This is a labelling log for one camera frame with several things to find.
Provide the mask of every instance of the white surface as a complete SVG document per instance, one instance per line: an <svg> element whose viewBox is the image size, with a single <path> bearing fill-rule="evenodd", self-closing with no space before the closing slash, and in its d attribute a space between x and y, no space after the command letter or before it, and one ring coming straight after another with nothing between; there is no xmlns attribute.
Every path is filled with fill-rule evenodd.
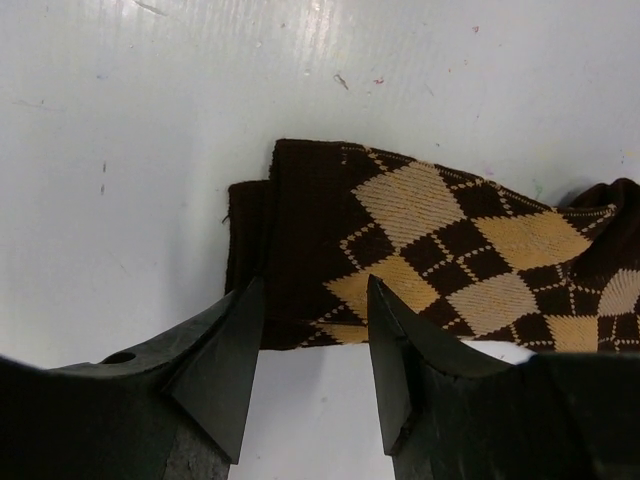
<svg viewBox="0 0 640 480"><path fill-rule="evenodd" d="M530 352L469 342L510 363ZM229 480L394 480L382 452L368 345L261 352Z"/></svg>
<svg viewBox="0 0 640 480"><path fill-rule="evenodd" d="M145 3L0 2L5 355L99 361L219 298L226 187L264 177L280 137L395 150L550 203L640 177L635 0ZM293 355L263 355L258 384ZM327 355L291 368L306 365L297 378L325 382L330 399L350 372ZM300 412L316 408L311 387L297 395ZM344 417L325 418L364 414L342 401ZM283 411L266 414L275 429ZM365 465L375 447L358 450L361 432L342 427L317 458L329 468L340 445ZM265 441L247 438L243 456ZM387 478L318 472L273 477Z"/></svg>

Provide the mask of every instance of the scuff mark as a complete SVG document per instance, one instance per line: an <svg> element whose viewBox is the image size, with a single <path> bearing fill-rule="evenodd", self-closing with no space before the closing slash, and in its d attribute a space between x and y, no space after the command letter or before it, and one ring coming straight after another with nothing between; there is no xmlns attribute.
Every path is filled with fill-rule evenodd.
<svg viewBox="0 0 640 480"><path fill-rule="evenodd" d="M45 112L66 112L66 108L49 108L44 106L44 100L40 102L40 104L25 102L24 100L18 100L17 102L13 102L13 105L18 105L19 107L29 107L29 108L37 108L38 110L44 110Z"/></svg>
<svg viewBox="0 0 640 480"><path fill-rule="evenodd" d="M122 262L121 262L120 260L118 260L118 257L116 257L113 253L111 253L111 251L110 251L110 250L106 250L106 252L107 252L109 255L111 255L111 258L113 258L113 259L115 260L115 262L116 262L118 265L120 265L120 268L122 269L122 271L123 271L124 273L126 273L126 274L127 274L127 277L130 277L130 276L131 276L131 274L130 274L130 273L129 273L129 271L125 268L125 266L122 264Z"/></svg>
<svg viewBox="0 0 640 480"><path fill-rule="evenodd" d="M162 10L160 10L159 8L153 7L151 5L147 5L146 3L142 3L139 0L132 0L132 1L133 1L133 3L138 5L143 10L146 10L146 11L151 12L151 13L155 13L156 15L160 15L161 17L168 17L169 16L166 13L164 13Z"/></svg>
<svg viewBox="0 0 640 480"><path fill-rule="evenodd" d="M478 122L478 119L480 118L480 114L482 113L482 109L484 108L484 102L486 98L487 98L487 82L483 77L482 78L482 99L480 100L480 106L478 107L478 111L476 112L476 118L473 121L474 126Z"/></svg>
<svg viewBox="0 0 640 480"><path fill-rule="evenodd" d="M534 188L536 189L535 200L539 200L540 195L542 195L542 192L544 192L544 188L542 188L542 185L540 185L535 179L533 180L533 185L534 185Z"/></svg>
<svg viewBox="0 0 640 480"><path fill-rule="evenodd" d="M339 74L339 73L336 73L336 74L333 76L333 79L336 81L336 83L338 83L338 84L342 85L342 86L344 87L344 89L345 89L345 90L349 90L349 85L347 85L347 82L344 80L344 78L342 78L342 77L340 76L340 74Z"/></svg>

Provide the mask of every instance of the knit fabric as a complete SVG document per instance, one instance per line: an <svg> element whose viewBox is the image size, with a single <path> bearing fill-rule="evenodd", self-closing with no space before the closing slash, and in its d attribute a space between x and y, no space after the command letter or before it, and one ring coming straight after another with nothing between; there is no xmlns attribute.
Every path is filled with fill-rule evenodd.
<svg viewBox="0 0 640 480"><path fill-rule="evenodd" d="M265 278L263 348L367 340L366 285L465 339L640 349L640 187L568 208L348 143L277 142L270 179L230 188L227 290Z"/></svg>

